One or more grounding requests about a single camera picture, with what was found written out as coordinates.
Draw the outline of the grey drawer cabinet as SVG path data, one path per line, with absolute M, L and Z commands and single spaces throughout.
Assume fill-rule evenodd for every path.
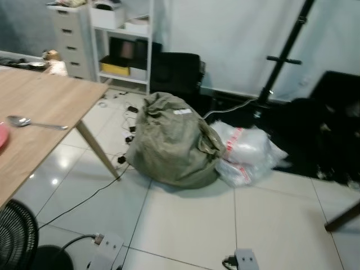
M 56 33 L 56 51 L 69 77 L 95 82 L 97 74 L 93 64 L 92 29 L 88 5 L 79 7 L 47 6 L 52 29 Z

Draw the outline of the light wooden table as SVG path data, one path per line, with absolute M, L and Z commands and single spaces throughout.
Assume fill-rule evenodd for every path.
M 75 128 L 110 173 L 118 177 L 119 173 L 83 122 L 106 90 L 106 83 L 6 67 L 0 69 L 0 120 L 16 115 L 32 123 Z M 0 146 L 0 209 L 69 134 L 69 129 L 8 127 L 8 141 Z

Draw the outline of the black case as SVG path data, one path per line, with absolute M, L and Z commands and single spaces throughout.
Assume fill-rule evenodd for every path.
M 150 92 L 198 95 L 205 76 L 205 62 L 189 52 L 159 52 L 152 57 Z

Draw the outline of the white shelf unit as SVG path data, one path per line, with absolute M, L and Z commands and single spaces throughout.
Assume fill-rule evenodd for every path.
M 154 56 L 155 0 L 121 0 L 126 11 L 126 22 L 116 29 L 92 26 L 90 8 L 93 0 L 87 0 L 89 21 L 92 29 L 93 64 L 100 83 L 121 83 L 134 93 L 150 93 L 151 65 Z M 105 74 L 100 70 L 100 61 L 110 54 L 110 38 L 123 38 L 134 41 L 146 39 L 149 43 L 147 70 L 129 68 L 129 76 Z

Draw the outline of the white power strip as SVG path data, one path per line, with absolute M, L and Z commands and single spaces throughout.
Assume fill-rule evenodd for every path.
M 259 270 L 259 263 L 251 249 L 237 249 L 222 261 L 226 270 Z
M 97 249 L 85 270 L 118 270 L 119 265 L 115 265 L 115 262 L 124 245 L 124 239 L 113 233 L 97 233 L 93 236 L 93 243 L 97 245 Z

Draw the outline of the white storage box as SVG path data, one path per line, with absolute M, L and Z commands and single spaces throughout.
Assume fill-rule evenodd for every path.
M 93 0 L 90 8 L 92 26 L 116 29 L 126 22 L 126 11 L 121 0 Z

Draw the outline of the small toy doll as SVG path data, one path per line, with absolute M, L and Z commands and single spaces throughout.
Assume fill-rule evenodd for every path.
M 45 74 L 51 75 L 63 75 L 67 77 L 69 75 L 65 63 L 62 61 L 61 54 L 50 49 L 49 51 L 43 51 L 43 59 L 46 63 L 46 69 L 44 70 Z

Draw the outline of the black box on shelf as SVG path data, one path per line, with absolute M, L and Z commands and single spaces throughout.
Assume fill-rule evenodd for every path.
M 110 54 L 103 59 L 106 64 L 147 70 L 149 42 L 146 39 L 110 38 Z

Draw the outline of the pink plate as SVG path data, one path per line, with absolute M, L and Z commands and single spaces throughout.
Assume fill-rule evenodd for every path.
M 6 123 L 0 123 L 0 153 L 5 149 L 10 141 L 11 129 Z

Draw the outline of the black fan grille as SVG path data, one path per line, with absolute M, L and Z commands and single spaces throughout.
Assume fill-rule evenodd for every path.
M 30 270 L 38 248 L 38 221 L 24 203 L 10 200 L 0 209 L 0 270 Z

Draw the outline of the black round fan base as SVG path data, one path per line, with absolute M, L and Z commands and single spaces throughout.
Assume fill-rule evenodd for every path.
M 57 245 L 41 245 L 29 270 L 75 270 L 70 254 Z

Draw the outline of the dark wooden furniture leg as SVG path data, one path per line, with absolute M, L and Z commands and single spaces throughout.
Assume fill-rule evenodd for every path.
M 358 218 L 358 216 L 360 216 L 360 201 L 357 201 L 355 205 L 351 206 L 344 213 L 341 213 L 334 219 L 327 221 L 324 225 L 324 229 L 327 232 L 335 232 L 353 219 Z

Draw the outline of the black stand pole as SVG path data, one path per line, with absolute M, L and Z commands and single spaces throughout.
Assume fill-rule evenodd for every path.
M 290 52 L 298 39 L 298 35 L 301 32 L 303 26 L 308 22 L 309 12 L 313 8 L 316 0 L 304 0 L 303 6 L 296 17 L 295 23 L 291 28 L 291 32 L 286 39 L 286 43 L 281 49 L 280 56 L 267 56 L 267 61 L 275 62 L 275 66 L 270 73 L 267 82 L 265 83 L 259 97 L 255 100 L 256 107 L 267 107 L 268 98 L 272 94 L 273 86 L 280 75 L 281 69 L 285 64 L 301 65 L 303 62 L 295 59 L 290 59 Z

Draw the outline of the olive green cloth sack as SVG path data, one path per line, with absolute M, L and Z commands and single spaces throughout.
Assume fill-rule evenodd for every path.
M 134 139 L 124 156 L 138 172 L 182 190 L 216 182 L 226 153 L 219 134 L 182 98 L 155 92 L 144 98 Z

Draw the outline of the yellow box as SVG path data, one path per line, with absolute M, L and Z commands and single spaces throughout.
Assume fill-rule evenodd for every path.
M 100 61 L 100 70 L 105 74 L 129 76 L 129 62 L 126 59 L 108 58 Z

